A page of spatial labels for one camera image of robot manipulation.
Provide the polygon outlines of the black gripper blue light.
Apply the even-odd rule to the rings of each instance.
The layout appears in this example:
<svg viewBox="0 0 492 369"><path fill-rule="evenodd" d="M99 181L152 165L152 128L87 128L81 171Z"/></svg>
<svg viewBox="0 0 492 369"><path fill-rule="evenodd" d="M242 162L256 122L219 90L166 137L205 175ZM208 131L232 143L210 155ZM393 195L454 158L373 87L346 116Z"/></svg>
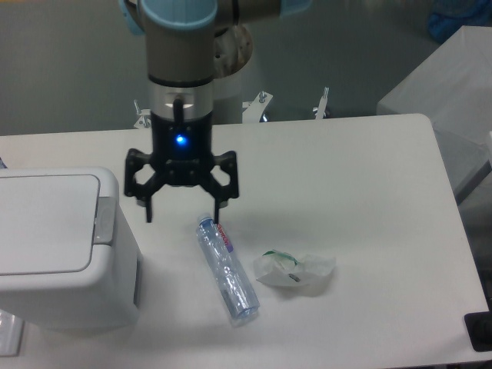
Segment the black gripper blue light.
<svg viewBox="0 0 492 369"><path fill-rule="evenodd" d="M239 198L238 158L235 151L214 156L211 152L212 114L183 121L151 114L151 154L136 148L125 159L124 194L135 197L145 208L146 221L152 222L152 196L164 185L206 188L214 199L214 222L231 199ZM154 174L138 183L136 173L150 165Z"/></svg>

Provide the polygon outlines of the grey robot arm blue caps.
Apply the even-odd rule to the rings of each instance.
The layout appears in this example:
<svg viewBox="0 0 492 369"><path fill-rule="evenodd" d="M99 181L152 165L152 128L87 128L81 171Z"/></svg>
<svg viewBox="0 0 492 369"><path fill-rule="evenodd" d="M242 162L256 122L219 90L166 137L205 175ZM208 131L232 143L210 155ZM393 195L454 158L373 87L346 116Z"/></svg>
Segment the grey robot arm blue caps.
<svg viewBox="0 0 492 369"><path fill-rule="evenodd" d="M292 15L309 1L122 1L130 27L145 35L152 152L125 159L124 193L152 220L163 186L201 186L214 199L214 219L238 198L235 151L212 152L214 41L221 32L263 18Z"/></svg>

